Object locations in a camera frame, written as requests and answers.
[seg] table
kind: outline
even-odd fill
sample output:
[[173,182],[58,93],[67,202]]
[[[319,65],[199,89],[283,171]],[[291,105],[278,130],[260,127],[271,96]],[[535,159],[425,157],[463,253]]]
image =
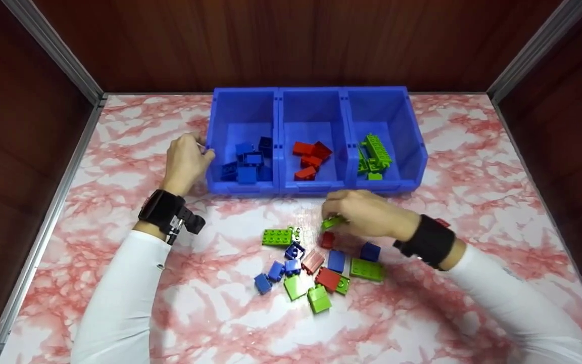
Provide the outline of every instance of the table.
[[[429,152],[422,186],[392,200],[448,221],[563,307],[582,327],[582,285],[540,197],[485,95],[413,95]],[[169,141],[206,133],[211,95],[109,97],[69,190],[0,362],[69,362],[79,320],[145,198],[164,174]],[[510,341],[439,272],[384,239],[386,280],[353,278],[329,312],[289,301],[282,284],[260,296],[253,278],[283,252],[263,229],[300,226],[316,247],[321,199],[206,194],[206,218],[179,237],[153,309],[153,362],[503,362]],[[356,254],[360,242],[339,237]]]

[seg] wooden wall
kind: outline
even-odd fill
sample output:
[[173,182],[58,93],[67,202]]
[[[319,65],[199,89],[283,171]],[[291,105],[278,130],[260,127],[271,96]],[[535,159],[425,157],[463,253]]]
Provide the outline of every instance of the wooden wall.
[[483,92],[560,2],[35,0],[106,92],[344,84]]
[[582,275],[582,20],[499,107]]
[[91,110],[0,2],[0,314]]

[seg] storage bin compartment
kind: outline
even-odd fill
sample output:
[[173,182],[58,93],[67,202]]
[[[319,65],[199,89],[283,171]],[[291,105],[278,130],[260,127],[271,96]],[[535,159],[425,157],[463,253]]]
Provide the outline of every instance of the storage bin compartment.
[[[367,150],[361,142],[366,135],[375,134],[393,160],[381,173],[382,180],[368,180],[367,173],[357,174],[353,188],[386,194],[415,190],[423,178],[427,151],[407,89],[344,87],[344,90],[354,143],[366,154]],[[358,152],[356,162],[354,173],[358,171]]]
[[[280,193],[325,196],[353,183],[356,159],[339,87],[281,88],[279,140],[281,141]],[[300,156],[293,154],[295,142],[320,141],[332,150],[321,164],[315,180],[294,180],[301,170]]]
[[[206,147],[214,148],[217,154],[206,175],[211,193],[260,196],[279,192],[279,172],[273,161],[279,147],[275,92],[276,87],[215,89],[206,142]],[[222,166],[237,161],[235,146],[249,143],[257,150],[261,137],[273,138],[273,157],[264,159],[264,165],[272,168],[272,180],[254,184],[222,180]]]

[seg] white long-sleeve shirt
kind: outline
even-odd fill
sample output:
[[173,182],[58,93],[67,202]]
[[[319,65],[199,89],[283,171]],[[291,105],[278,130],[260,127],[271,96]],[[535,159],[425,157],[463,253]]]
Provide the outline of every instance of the white long-sleeve shirt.
[[[131,231],[82,318],[72,364],[148,364],[152,304],[170,246]],[[582,331],[531,285],[473,246],[448,276],[482,306],[520,349],[522,364],[582,364]]]

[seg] green lego brick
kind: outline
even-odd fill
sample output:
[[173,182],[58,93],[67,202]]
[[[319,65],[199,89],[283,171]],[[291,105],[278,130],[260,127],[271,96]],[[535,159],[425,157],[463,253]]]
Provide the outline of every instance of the green lego brick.
[[334,216],[330,217],[329,219],[323,220],[323,224],[321,226],[322,231],[328,230],[332,226],[338,225],[339,223],[344,223],[345,218],[342,216]]
[[356,149],[358,149],[358,174],[363,174],[369,170],[369,166],[367,166],[367,159],[361,152],[361,148],[358,147]]
[[336,292],[346,295],[349,290],[349,278],[340,276],[340,281],[338,282],[338,287],[335,289]]
[[289,294],[291,300],[296,300],[307,293],[307,288],[300,279],[300,275],[294,275],[285,279],[284,288],[286,288],[286,292]]
[[349,275],[381,282],[385,279],[385,269],[380,263],[352,258],[352,263],[349,266]]
[[383,180],[381,173],[367,173],[368,180]]
[[288,246],[291,244],[291,232],[287,229],[267,229],[262,234],[263,246]]
[[331,307],[331,302],[325,287],[318,284],[315,288],[309,288],[309,304],[314,313],[320,313]]
[[388,154],[378,136],[372,133],[367,134],[365,136],[365,140],[361,142],[361,145],[365,146],[367,154],[370,156],[368,160],[370,165],[374,164],[379,169],[385,169],[388,168],[392,163],[390,154]]

